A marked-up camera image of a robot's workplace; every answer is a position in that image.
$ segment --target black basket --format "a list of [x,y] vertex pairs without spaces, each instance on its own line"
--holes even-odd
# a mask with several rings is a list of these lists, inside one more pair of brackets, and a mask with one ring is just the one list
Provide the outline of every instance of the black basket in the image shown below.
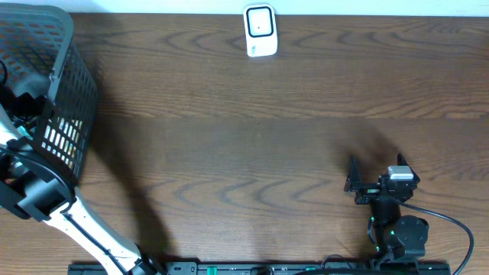
[[58,170],[66,164],[79,179],[98,93],[73,43],[72,18],[51,6],[0,3],[0,60],[8,69],[7,86],[15,87],[34,73],[49,79],[30,144],[41,156],[59,158],[44,159]]

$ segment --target wooden table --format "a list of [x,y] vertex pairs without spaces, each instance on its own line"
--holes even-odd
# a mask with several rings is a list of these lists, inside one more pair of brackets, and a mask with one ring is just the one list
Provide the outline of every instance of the wooden table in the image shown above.
[[[474,232],[489,272],[489,18],[278,16],[250,59],[238,15],[73,15],[99,87],[80,186],[156,255],[321,260],[374,252],[369,208],[343,193],[354,154],[375,180],[401,151],[414,205]],[[426,258],[460,264],[467,235],[428,220]],[[0,214],[0,274],[63,274],[93,258],[63,233]]]

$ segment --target white device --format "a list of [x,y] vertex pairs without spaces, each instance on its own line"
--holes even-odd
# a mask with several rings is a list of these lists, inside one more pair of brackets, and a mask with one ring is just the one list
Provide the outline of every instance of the white device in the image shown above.
[[275,11],[270,5],[250,5],[243,11],[246,49],[250,57],[265,57],[277,52]]

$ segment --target table surface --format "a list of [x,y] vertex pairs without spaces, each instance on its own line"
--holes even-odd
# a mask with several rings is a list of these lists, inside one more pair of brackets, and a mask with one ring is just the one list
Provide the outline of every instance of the table surface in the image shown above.
[[[81,190],[146,251],[372,254],[348,158],[375,180],[403,152],[421,178],[409,202],[464,222],[465,273],[489,272],[489,18],[278,16],[279,50],[257,59],[238,15],[73,18],[101,95]],[[455,270],[467,235],[402,212],[428,220],[426,259]],[[0,274],[94,261],[42,223],[1,212],[0,226]]]

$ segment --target green led light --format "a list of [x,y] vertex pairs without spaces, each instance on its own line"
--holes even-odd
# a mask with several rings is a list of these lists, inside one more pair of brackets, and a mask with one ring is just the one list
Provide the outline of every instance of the green led light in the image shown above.
[[207,267],[207,275],[217,275],[217,267]]

